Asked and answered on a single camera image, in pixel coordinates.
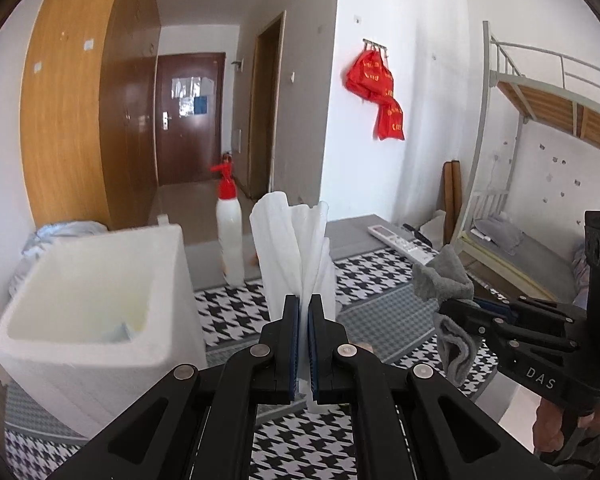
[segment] white bin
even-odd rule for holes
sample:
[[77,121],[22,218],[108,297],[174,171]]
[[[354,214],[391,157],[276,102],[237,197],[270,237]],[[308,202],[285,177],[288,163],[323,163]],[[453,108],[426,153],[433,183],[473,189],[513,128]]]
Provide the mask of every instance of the white bin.
[[0,320],[0,364],[88,438],[182,363],[206,367],[175,225],[54,245]]

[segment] doorway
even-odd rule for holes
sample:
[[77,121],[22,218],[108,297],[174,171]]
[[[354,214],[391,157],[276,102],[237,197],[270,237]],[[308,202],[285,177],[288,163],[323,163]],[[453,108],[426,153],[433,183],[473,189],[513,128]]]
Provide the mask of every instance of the doorway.
[[272,190],[284,14],[256,38],[249,119],[248,196]]
[[220,162],[222,80],[226,55],[159,56],[155,151],[158,184],[204,182]]

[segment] door handle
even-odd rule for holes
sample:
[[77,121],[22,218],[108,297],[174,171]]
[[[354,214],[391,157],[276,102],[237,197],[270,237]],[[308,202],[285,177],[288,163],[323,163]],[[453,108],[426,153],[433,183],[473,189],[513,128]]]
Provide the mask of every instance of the door handle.
[[169,129],[169,114],[167,112],[162,112],[162,129],[166,132]]

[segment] door frame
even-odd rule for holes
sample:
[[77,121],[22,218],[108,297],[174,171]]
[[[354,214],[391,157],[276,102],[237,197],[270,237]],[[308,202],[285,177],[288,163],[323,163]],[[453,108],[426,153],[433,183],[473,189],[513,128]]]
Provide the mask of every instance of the door frame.
[[158,130],[162,128],[162,78],[160,74],[160,59],[167,57],[193,57],[198,59],[212,58],[218,60],[218,84],[216,84],[216,159],[220,164],[222,157],[222,98],[224,95],[224,69],[226,65],[226,52],[184,52],[182,54],[162,54],[158,55],[155,62],[155,108],[154,108],[154,152],[155,152],[155,175],[160,183],[158,172]]
[[267,32],[273,25],[280,22],[280,37],[278,39],[278,62],[277,62],[277,76],[274,84],[275,97],[273,103],[273,133],[271,140],[271,165],[269,174],[269,184],[267,190],[269,192],[274,189],[274,176],[275,176],[275,162],[276,162],[276,137],[278,136],[278,103],[280,100],[280,81],[282,80],[282,48],[285,39],[285,23],[286,23],[286,10],[283,10],[267,25],[259,30],[256,34],[255,45],[253,48],[253,69],[251,70],[251,91],[249,97],[249,131],[247,136],[247,190],[249,191],[248,196],[251,195],[251,139],[253,135],[253,107],[254,107],[254,92],[256,83],[256,68],[258,60],[258,38]]

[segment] spray bottle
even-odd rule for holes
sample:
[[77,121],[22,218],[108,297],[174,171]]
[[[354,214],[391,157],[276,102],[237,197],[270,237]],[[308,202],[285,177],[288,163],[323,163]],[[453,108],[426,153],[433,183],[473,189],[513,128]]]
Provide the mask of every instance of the spray bottle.
[[214,166],[211,171],[221,171],[222,180],[218,185],[218,239],[222,251],[222,272],[229,285],[244,284],[244,260],[242,259],[242,209],[238,202],[238,192],[232,179],[230,160]]

